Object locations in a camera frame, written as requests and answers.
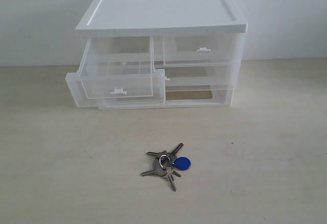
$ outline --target key ring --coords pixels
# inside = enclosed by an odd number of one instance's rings
[[[162,157],[167,157],[167,155],[161,155],[160,157],[159,157],[159,164],[160,164],[160,167],[163,169],[163,170],[166,170],[166,168],[161,164],[161,158]]]

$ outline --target plastic drawer organizer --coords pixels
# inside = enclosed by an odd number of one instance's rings
[[[78,107],[230,106],[246,31],[232,0],[94,0],[66,81]]]

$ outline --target table surface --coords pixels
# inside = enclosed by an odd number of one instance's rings
[[[327,223],[327,59],[243,62],[231,108],[76,108],[76,69],[0,69],[1,223]],[[180,142],[177,192],[139,176]]]

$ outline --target blue key fob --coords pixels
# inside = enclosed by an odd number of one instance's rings
[[[174,162],[174,167],[180,170],[187,170],[190,168],[190,166],[191,166],[191,161],[184,156],[181,156],[180,158],[176,158]]]

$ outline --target white plastic top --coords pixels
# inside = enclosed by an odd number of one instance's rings
[[[94,0],[78,24],[83,38],[242,33],[232,0]]]

